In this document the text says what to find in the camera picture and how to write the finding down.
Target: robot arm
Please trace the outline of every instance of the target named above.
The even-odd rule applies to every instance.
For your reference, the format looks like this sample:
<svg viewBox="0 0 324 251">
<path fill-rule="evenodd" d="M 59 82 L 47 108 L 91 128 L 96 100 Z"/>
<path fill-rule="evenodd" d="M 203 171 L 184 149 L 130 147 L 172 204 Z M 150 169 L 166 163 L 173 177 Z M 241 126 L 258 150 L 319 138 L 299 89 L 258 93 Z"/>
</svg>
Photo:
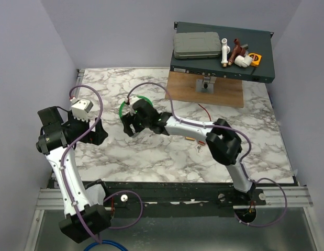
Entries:
<svg viewBox="0 0 324 251">
<path fill-rule="evenodd" d="M 233 131 L 206 127 L 213 124 L 230 127 L 225 120 L 199 122 L 182 119 L 179 122 L 170 112 L 158 113 L 144 99 L 133 98 L 129 102 L 131 112 L 121 118 L 126 134 L 134 136 L 135 133 L 142 131 L 144 128 L 149 128 L 156 134 L 181 135 L 206 142 L 212 157 L 227 168 L 238 195 L 246 200 L 251 198 L 255 185 L 246 178 L 239 161 L 239 154 L 242 151 L 241 139 Z M 189 125 L 184 122 L 201 124 L 203 127 Z"/>
<path fill-rule="evenodd" d="M 85 188 L 75 163 L 74 149 L 70 149 L 65 158 L 65 169 L 61 167 L 61 158 L 67 146 L 90 128 L 87 117 L 92 107 L 89 100 L 75 100 L 72 110 L 68 112 L 68 121 L 63 123 L 57 107 L 49 107 L 38 111 L 43 127 L 36 148 L 44 154 L 50 163 L 62 193 L 65 220 L 59 223 L 61 231 L 77 243 L 90 237 L 85 231 L 75 207 L 80 212 L 92 233 L 97 234 L 110 227 L 110 212 L 103 206 L 106 189 L 103 182 Z M 100 145 L 108 137 L 101 121 L 80 141 Z M 71 201 L 65 186 L 70 189 L 74 202 Z"/>
</svg>

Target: white marble surface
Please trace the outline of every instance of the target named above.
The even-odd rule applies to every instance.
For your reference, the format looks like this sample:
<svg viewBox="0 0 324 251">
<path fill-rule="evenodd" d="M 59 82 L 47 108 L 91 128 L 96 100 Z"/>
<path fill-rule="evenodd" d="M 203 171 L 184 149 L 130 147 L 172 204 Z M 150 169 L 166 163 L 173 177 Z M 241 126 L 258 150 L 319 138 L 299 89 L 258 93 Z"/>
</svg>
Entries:
<svg viewBox="0 0 324 251">
<path fill-rule="evenodd" d="M 126 94 L 137 84 L 152 81 L 166 85 L 168 69 L 89 69 L 83 84 L 95 88 L 103 98 L 103 126 L 109 137 L 101 146 L 79 143 L 76 161 L 83 180 L 160 182 L 231 182 L 226 168 L 211 156 L 207 146 L 181 136 L 155 135 L 148 129 L 136 138 L 123 133 L 118 110 Z M 264 84 L 243 83 L 244 108 L 204 105 L 212 119 L 226 119 L 250 137 L 253 150 L 244 159 L 253 179 L 268 177 L 293 182 L 285 148 Z M 139 87 L 134 94 L 148 97 L 160 111 L 170 111 L 170 102 L 157 86 Z M 81 88 L 79 97 L 94 103 L 91 114 L 98 114 L 96 96 Z M 208 121 L 198 104 L 175 101 L 175 112 L 183 118 Z M 243 142 L 243 151 L 248 148 Z"/>
</svg>

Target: red cable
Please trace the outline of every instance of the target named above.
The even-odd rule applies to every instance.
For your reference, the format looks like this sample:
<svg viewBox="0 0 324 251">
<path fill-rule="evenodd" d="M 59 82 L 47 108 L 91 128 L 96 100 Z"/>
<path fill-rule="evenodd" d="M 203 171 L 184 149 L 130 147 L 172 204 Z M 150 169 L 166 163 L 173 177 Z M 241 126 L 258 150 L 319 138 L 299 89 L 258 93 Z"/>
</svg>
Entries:
<svg viewBox="0 0 324 251">
<path fill-rule="evenodd" d="M 209 121 L 212 121 L 212 118 L 210 117 L 210 114 L 209 114 L 209 112 L 206 110 L 206 108 L 205 107 L 203 107 L 201 104 L 198 104 L 201 108 L 203 108 L 204 110 L 205 110 L 205 112 L 207 112 L 207 114 L 208 114 L 208 117 L 209 117 Z"/>
</svg>

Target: tape measure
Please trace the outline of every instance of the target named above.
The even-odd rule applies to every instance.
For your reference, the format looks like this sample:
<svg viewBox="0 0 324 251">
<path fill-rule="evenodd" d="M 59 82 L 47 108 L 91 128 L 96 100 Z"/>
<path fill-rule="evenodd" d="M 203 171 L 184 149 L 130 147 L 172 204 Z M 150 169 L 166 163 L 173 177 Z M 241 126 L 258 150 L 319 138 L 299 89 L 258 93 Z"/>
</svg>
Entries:
<svg viewBox="0 0 324 251">
<path fill-rule="evenodd" d="M 261 55 L 256 54 L 256 53 L 249 53 L 248 56 L 252 57 L 252 62 L 250 64 L 251 66 L 255 66 L 255 67 L 259 66 L 261 58 L 262 58 Z"/>
</svg>

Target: blue hose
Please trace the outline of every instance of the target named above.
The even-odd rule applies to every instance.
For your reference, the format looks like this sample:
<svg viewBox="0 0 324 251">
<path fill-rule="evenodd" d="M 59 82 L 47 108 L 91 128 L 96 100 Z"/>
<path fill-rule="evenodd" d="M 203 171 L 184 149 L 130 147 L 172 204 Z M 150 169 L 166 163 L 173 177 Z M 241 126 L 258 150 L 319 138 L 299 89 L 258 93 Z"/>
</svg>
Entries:
<svg viewBox="0 0 324 251">
<path fill-rule="evenodd" d="M 102 241 L 102 244 L 109 244 L 109 245 L 112 245 L 112 246 L 117 247 L 121 251 L 128 251 L 128 249 L 126 249 L 125 247 L 123 247 L 120 243 L 113 242 L 113 241 L 109 241 L 109 240 L 106 240 L 106 239 Z M 87 246 L 87 248 L 84 249 L 84 251 L 89 251 L 89 250 L 92 249 L 92 247 L 97 246 L 97 245 L 99 245 L 98 242 L 91 243 L 91 244 L 89 244 Z"/>
</svg>

